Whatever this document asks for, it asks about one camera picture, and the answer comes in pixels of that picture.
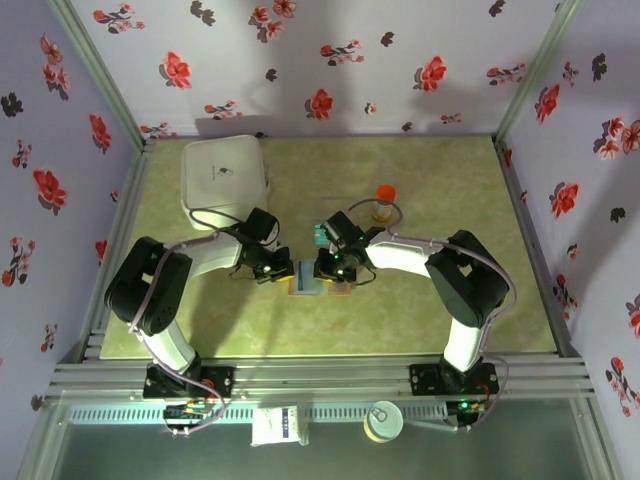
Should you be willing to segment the blue credit card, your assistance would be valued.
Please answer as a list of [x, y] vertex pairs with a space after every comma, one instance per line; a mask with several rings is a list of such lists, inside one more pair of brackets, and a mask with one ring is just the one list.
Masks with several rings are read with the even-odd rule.
[[295, 263], [293, 279], [293, 293], [295, 295], [319, 295], [322, 292], [322, 282], [314, 277], [314, 261], [303, 259]]

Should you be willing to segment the orange-capped small bottle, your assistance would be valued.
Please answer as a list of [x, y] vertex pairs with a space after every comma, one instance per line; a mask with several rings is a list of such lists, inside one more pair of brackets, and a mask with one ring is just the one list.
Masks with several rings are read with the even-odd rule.
[[393, 203], [396, 198], [396, 190], [390, 184], [382, 184], [376, 188], [375, 201], [372, 207], [372, 216], [378, 222], [388, 221], [394, 211]]

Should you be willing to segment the white zip case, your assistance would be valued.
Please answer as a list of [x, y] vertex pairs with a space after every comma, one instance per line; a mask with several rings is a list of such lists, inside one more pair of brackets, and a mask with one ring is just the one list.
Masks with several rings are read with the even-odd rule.
[[209, 230], [268, 209], [269, 180], [259, 141], [250, 135], [192, 142], [181, 156], [181, 207], [191, 226]]

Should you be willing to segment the white paper packet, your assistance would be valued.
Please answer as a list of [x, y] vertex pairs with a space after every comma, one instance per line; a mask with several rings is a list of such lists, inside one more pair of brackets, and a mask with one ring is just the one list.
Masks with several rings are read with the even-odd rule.
[[253, 411], [252, 446], [300, 443], [301, 441], [302, 433], [296, 406], [260, 407]]

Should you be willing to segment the tin can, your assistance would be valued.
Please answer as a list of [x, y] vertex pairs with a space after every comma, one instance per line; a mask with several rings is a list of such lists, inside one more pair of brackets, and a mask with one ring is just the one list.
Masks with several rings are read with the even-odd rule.
[[389, 401], [374, 403], [366, 412], [363, 428], [375, 443], [384, 444], [396, 439], [402, 432], [404, 417], [400, 408]]

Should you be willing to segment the aluminium front rail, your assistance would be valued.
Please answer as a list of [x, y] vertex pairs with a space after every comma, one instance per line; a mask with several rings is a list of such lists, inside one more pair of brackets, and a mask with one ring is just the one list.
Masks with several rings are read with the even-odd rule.
[[[435, 355], [312, 356], [206, 359], [206, 366], [231, 366], [236, 402], [303, 399], [411, 400], [409, 366], [433, 364]], [[503, 355], [494, 360], [511, 399], [592, 398], [595, 388], [584, 361], [555, 354]], [[144, 360], [86, 360], [55, 367], [44, 396], [119, 401], [142, 396], [147, 363]]]

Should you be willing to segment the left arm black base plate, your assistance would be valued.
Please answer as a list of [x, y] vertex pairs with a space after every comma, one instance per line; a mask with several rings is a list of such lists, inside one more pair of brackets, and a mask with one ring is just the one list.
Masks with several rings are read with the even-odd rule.
[[[225, 399], [231, 397], [235, 381], [235, 369], [231, 366], [194, 366], [184, 376], [217, 390]], [[205, 398], [211, 395], [209, 390], [178, 379], [156, 364], [147, 365], [143, 386], [145, 399]]]

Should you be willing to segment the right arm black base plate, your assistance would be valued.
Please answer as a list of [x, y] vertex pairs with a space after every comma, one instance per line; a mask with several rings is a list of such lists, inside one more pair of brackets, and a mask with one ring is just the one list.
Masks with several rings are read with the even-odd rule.
[[408, 370], [414, 396], [494, 395], [500, 389], [491, 363], [479, 362], [464, 373], [445, 364], [413, 364]]

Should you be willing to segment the aluminium side rail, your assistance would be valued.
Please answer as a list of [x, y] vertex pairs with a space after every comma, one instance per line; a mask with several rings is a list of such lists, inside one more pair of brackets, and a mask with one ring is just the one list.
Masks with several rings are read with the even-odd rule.
[[549, 273], [528, 206], [521, 199], [521, 194], [524, 192], [524, 189], [521, 187], [514, 167], [507, 166], [507, 161], [505, 160], [507, 146], [503, 141], [499, 141], [496, 135], [492, 136], [491, 140], [500, 162], [529, 263], [531, 264], [532, 272], [536, 280], [539, 296], [547, 317], [547, 323], [554, 340], [554, 353], [564, 358], [580, 358], [579, 352], [571, 344], [571, 335], [567, 323], [564, 320], [560, 305], [552, 294], [554, 280]]
[[100, 358], [111, 316], [111, 310], [104, 303], [104, 295], [128, 252], [129, 239], [156, 144], [156, 140], [145, 141], [142, 150], [137, 152], [133, 158], [125, 185], [120, 193], [114, 223], [107, 240], [106, 252], [98, 268], [96, 283], [88, 305], [84, 330], [74, 363]]

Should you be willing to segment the aluminium corner post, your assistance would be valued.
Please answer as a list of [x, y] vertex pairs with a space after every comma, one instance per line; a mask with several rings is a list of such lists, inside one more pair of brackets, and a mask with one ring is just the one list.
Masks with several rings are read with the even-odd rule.
[[526, 108], [534, 93], [537, 82], [545, 75], [549, 65], [555, 58], [567, 31], [583, 7], [586, 0], [562, 0], [558, 4], [553, 20], [543, 37], [531, 63], [527, 67], [526, 74], [509, 107], [501, 120], [498, 130], [492, 135], [493, 145], [496, 149], [502, 146], [511, 130], [517, 124], [520, 116]]
[[140, 133], [134, 117], [121, 95], [98, 49], [70, 0], [45, 0], [81, 57], [105, 102], [115, 114], [129, 140], [142, 152], [147, 141]]

